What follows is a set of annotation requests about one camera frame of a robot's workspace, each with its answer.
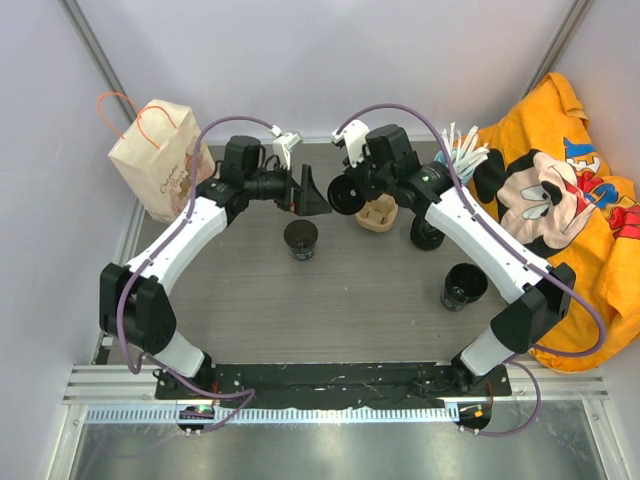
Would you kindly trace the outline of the cream paper bag orange handles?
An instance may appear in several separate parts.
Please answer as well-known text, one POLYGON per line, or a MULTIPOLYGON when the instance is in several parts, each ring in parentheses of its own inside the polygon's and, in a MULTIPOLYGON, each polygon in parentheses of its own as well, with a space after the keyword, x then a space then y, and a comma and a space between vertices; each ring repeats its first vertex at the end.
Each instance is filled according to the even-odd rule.
POLYGON ((205 144, 195 150, 201 129, 193 109, 154 99, 136 107, 136 119, 121 131, 107 119, 102 94, 96 108, 118 140, 109 159, 152 219, 170 224, 186 207, 190 189, 214 174, 214 160, 205 144))

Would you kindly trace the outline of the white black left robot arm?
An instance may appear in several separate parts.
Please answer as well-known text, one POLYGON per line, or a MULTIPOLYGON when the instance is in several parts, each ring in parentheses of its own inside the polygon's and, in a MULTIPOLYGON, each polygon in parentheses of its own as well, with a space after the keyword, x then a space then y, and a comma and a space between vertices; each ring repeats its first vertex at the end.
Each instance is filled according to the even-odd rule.
POLYGON ((296 134, 275 140, 277 163, 268 169, 261 142, 232 137, 217 175, 196 188, 194 203, 146 250, 126 265, 108 264, 100 275, 99 325, 179 375, 178 386, 190 398, 205 397, 213 385, 211 359, 177 328, 169 294, 197 254, 255 200, 272 201, 297 216, 328 214, 331 207, 316 187, 312 169, 303 165, 294 179, 288 164, 296 134))

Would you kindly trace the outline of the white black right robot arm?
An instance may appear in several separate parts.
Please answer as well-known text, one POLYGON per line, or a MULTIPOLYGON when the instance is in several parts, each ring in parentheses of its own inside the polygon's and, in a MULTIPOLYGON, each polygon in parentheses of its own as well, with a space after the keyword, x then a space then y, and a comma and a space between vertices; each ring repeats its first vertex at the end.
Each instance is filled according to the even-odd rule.
POLYGON ((334 131, 332 141, 347 153, 342 175, 328 188, 335 211, 352 215, 382 194, 392 196, 461 248, 506 301, 487 329, 452 359, 457 391, 477 393, 496 367, 527 352, 566 317, 574 271, 565 264, 553 267, 519 244, 467 189, 456 189, 445 165, 421 163, 403 128, 371 130, 354 120, 334 131))

